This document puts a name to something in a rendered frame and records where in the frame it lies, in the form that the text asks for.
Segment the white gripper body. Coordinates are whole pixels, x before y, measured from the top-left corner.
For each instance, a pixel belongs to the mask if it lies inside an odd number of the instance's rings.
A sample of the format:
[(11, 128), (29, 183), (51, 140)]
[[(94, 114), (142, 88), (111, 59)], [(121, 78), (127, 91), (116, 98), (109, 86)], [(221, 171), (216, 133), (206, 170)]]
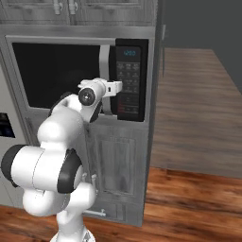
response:
[(123, 82), (122, 81), (113, 81), (110, 83), (111, 94), (116, 95), (122, 91)]

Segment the stainless steel microwave oven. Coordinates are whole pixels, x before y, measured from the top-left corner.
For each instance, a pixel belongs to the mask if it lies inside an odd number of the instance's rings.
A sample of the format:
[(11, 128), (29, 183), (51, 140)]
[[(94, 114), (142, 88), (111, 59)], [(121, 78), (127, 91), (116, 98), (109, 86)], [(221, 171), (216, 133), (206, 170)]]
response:
[(144, 120), (147, 88), (147, 40), (29, 37), (56, 43), (91, 41), (98, 44), (107, 44), (110, 47), (110, 79), (108, 81), (123, 82), (122, 91), (117, 96), (110, 97), (112, 115), (115, 115), (119, 120), (137, 122)]

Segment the black glass microwave door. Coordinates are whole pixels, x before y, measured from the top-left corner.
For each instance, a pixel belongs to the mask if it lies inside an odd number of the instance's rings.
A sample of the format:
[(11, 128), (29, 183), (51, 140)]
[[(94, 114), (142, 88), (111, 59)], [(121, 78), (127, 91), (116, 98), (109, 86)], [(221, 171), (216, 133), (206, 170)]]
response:
[(82, 80), (100, 78), (99, 52), (104, 44), (21, 36), (7, 36), (6, 41), (30, 110), (48, 110), (63, 93), (77, 93)]

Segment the grey wooden cupboard door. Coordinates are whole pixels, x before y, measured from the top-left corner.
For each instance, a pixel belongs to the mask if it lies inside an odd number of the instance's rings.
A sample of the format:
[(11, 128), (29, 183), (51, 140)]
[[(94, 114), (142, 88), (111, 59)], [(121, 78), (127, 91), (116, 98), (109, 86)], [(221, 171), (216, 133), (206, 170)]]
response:
[(69, 25), (67, 0), (56, 15), (53, 0), (0, 0), (0, 24), (6, 25)]
[(157, 0), (74, 0), (74, 26), (154, 26)]

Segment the grey panelled cupboard door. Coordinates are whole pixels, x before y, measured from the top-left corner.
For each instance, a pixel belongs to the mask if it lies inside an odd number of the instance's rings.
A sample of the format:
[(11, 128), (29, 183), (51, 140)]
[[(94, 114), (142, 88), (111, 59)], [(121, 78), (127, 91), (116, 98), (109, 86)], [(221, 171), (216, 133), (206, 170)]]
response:
[(147, 131), (90, 124), (85, 130), (90, 172), (101, 199), (143, 204), (147, 183)]

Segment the grey drawer front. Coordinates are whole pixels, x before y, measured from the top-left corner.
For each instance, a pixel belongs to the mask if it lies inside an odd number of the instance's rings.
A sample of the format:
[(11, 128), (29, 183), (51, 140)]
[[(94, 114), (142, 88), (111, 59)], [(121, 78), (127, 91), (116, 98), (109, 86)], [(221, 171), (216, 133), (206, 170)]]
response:
[(138, 227), (142, 226), (144, 217), (143, 206), (98, 200), (91, 208), (87, 210), (100, 212), (102, 209), (105, 210), (106, 217), (92, 216), (87, 214), (84, 215)]

